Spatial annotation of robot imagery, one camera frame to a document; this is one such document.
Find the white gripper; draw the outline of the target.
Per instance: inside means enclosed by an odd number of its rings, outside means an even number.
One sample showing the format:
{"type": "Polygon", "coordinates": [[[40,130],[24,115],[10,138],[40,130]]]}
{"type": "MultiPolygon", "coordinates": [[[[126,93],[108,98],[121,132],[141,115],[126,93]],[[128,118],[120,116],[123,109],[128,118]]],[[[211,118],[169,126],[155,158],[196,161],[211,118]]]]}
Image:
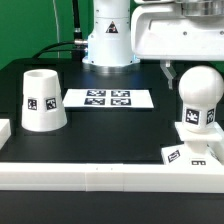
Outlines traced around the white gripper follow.
{"type": "Polygon", "coordinates": [[[134,0],[131,44],[140,59],[161,60],[173,88],[170,60],[224,61],[224,0],[134,0]]]}

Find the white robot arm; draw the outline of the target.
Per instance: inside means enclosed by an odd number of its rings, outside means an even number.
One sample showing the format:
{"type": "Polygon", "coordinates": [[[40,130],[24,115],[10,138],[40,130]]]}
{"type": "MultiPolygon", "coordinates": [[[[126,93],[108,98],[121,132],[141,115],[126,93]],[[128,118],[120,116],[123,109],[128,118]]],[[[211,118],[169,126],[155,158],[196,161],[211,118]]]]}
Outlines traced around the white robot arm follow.
{"type": "Polygon", "coordinates": [[[174,61],[224,61],[224,0],[93,0],[86,67],[109,73],[158,60],[168,83],[174,61]]]}

